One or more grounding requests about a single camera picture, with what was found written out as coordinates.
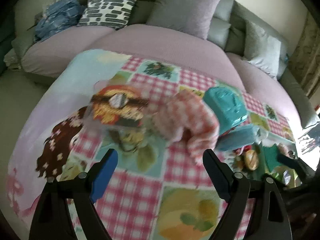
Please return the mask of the light blue wipes pack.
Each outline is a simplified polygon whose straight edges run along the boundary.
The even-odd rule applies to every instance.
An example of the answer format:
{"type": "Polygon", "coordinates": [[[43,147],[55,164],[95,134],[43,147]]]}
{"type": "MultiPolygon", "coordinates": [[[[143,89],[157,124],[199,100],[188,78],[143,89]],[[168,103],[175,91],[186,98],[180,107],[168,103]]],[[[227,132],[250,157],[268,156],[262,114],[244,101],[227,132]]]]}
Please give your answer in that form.
{"type": "Polygon", "coordinates": [[[253,124],[239,126],[228,134],[219,137],[215,149],[231,151],[253,144],[258,137],[259,127],[253,124]]]}

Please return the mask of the clear acrylic box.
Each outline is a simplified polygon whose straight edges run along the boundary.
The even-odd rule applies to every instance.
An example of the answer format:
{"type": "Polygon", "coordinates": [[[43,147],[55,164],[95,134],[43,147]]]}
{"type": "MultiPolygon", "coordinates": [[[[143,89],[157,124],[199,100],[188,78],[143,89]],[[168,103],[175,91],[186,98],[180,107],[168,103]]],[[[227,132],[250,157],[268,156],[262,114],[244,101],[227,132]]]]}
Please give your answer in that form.
{"type": "Polygon", "coordinates": [[[148,106],[149,99],[138,86],[117,80],[98,81],[84,113],[84,127],[100,133],[144,133],[148,106]]]}

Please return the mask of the pink white fluffy towel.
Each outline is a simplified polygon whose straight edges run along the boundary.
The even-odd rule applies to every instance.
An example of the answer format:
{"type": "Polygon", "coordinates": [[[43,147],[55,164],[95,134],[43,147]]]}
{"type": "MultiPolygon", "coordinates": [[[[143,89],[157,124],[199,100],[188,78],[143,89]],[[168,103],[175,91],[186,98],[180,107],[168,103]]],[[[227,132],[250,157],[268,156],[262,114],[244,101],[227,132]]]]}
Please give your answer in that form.
{"type": "Polygon", "coordinates": [[[213,110],[195,93],[184,89],[172,96],[152,116],[152,123],[167,141],[179,142],[189,133],[186,148],[196,165],[203,163],[203,153],[213,150],[220,134],[220,124],[213,110]]]}

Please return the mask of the green yellow scrub sponge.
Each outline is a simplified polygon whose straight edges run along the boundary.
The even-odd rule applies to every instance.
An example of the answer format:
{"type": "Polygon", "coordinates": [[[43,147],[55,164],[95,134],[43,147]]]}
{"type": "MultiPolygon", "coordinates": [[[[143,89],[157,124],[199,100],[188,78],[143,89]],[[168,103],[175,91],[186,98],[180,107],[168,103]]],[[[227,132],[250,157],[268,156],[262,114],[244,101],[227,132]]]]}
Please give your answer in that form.
{"type": "Polygon", "coordinates": [[[270,147],[260,144],[259,147],[260,153],[263,155],[264,164],[269,172],[272,172],[276,167],[282,166],[282,163],[278,161],[278,155],[281,155],[281,152],[276,144],[270,147]]]}

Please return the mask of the teal plastic toy box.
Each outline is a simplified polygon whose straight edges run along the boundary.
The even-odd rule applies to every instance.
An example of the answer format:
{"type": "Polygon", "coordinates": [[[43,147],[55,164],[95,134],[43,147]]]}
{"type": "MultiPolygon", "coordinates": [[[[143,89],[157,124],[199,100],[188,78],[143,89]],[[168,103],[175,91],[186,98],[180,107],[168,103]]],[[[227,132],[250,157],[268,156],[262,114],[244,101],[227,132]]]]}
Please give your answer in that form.
{"type": "Polygon", "coordinates": [[[210,87],[204,93],[203,101],[219,121],[219,135],[229,132],[247,120],[247,108],[238,89],[228,86],[210,87]]]}

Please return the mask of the patterned curtain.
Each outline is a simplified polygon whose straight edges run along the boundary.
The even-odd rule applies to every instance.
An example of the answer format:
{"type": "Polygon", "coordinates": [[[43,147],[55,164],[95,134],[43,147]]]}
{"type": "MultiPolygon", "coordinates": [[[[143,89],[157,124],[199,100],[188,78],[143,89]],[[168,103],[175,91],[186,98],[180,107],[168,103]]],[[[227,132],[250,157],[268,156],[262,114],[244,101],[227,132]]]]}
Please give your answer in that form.
{"type": "Polygon", "coordinates": [[[287,67],[308,98],[319,89],[319,43],[319,26],[312,15],[307,13],[302,35],[287,67]]]}

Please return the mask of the light grey pillow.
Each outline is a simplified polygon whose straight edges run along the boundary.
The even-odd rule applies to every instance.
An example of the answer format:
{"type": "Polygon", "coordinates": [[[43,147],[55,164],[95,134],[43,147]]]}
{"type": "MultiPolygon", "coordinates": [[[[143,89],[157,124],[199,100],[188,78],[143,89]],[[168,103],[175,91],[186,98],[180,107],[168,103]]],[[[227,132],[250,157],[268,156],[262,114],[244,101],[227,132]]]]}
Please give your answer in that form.
{"type": "Polygon", "coordinates": [[[243,60],[278,80],[287,66],[287,47],[261,26],[246,21],[243,60]]]}

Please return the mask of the checkered picture tablecloth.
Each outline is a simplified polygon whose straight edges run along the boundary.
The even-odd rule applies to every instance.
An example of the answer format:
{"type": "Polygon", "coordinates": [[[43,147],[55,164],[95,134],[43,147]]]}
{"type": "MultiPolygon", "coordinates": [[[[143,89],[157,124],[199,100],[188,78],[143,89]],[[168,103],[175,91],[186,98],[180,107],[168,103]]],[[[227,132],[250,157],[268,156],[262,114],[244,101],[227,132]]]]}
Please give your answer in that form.
{"type": "MultiPolygon", "coordinates": [[[[10,206],[26,227],[31,225],[46,175],[58,180],[88,171],[109,148],[109,136],[84,128],[83,112],[95,84],[115,78],[137,85],[150,99],[154,112],[181,90],[203,96],[225,83],[194,70],[171,66],[166,78],[151,70],[155,64],[132,55],[101,49],[78,54],[44,94],[22,129],[8,164],[6,194],[10,206]]],[[[209,199],[221,211],[220,200],[203,166],[197,166],[185,143],[165,146],[150,137],[142,148],[119,151],[111,181],[95,207],[114,239],[208,239],[219,218],[194,231],[183,225],[186,213],[197,216],[197,205],[209,199]]]]}

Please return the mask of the lilac sofa seat cover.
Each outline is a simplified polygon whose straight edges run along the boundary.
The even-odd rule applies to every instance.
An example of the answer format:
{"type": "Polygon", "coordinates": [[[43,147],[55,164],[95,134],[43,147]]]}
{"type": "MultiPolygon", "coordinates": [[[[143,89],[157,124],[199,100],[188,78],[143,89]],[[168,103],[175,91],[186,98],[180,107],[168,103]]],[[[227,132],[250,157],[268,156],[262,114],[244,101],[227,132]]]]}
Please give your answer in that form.
{"type": "Polygon", "coordinates": [[[32,45],[22,57],[22,67],[28,73],[58,77],[77,54],[89,49],[160,60],[216,77],[285,116],[295,137],[302,132],[297,108],[278,81],[212,42],[171,29],[143,24],[118,31],[108,27],[70,27],[32,45]]]}

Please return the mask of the grey sofa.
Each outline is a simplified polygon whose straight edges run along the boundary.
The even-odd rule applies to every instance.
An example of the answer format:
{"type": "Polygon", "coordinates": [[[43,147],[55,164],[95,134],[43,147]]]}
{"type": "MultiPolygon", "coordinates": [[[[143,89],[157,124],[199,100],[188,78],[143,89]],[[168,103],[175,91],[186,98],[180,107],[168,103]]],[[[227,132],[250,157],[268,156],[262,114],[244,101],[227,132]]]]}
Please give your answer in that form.
{"type": "MultiPolygon", "coordinates": [[[[78,1],[81,5],[87,7],[88,0],[78,1]]],[[[132,8],[129,22],[125,27],[134,24],[147,25],[146,22],[150,16],[155,1],[156,0],[137,0],[132,8]]],[[[261,26],[271,35],[285,42],[287,47],[286,38],[284,38],[276,31],[276,29],[264,22],[261,18],[245,8],[236,0],[220,0],[210,23],[208,37],[205,40],[219,46],[226,53],[233,53],[240,56],[243,60],[246,37],[246,21],[251,21],[261,26]]],[[[21,67],[22,57],[32,45],[38,43],[34,41],[34,31],[35,28],[30,28],[29,30],[24,31],[11,43],[21,67]]],[[[33,81],[47,85],[52,84],[53,81],[61,75],[60,74],[58,77],[48,77],[28,72],[26,72],[26,74],[33,81]]],[[[312,128],[319,124],[319,116],[316,114],[310,100],[307,98],[302,87],[293,77],[287,66],[280,79],[276,81],[283,86],[283,88],[288,92],[290,98],[293,100],[301,119],[302,130],[312,128]]]]}

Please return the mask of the blue crumpled clothing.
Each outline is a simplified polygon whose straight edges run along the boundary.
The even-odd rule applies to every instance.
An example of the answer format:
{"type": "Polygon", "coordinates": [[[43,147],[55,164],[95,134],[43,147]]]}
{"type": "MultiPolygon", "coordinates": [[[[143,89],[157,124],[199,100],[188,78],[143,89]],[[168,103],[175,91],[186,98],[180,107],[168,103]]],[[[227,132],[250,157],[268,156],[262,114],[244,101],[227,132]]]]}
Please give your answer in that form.
{"type": "Polygon", "coordinates": [[[85,7],[78,0],[58,0],[46,7],[35,25],[34,41],[42,42],[69,27],[77,25],[85,7]]]}

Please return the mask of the purple grey pillow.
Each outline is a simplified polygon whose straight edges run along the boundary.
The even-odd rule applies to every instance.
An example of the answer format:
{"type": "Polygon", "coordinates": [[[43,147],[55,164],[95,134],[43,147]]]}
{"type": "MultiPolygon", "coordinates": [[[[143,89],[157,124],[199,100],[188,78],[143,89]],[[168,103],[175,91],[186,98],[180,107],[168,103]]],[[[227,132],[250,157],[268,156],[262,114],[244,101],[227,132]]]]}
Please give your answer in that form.
{"type": "Polygon", "coordinates": [[[205,40],[219,2],[220,0],[156,0],[146,24],[205,40]]]}

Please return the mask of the black white patterned pillow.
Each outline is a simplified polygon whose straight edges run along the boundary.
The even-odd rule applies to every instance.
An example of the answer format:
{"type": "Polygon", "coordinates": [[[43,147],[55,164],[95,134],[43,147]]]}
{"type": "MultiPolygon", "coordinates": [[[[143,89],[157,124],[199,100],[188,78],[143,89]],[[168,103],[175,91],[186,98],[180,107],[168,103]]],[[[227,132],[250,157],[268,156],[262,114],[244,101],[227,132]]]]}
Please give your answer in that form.
{"type": "Polygon", "coordinates": [[[119,30],[127,26],[137,0],[88,0],[77,26],[104,26],[119,30]]]}

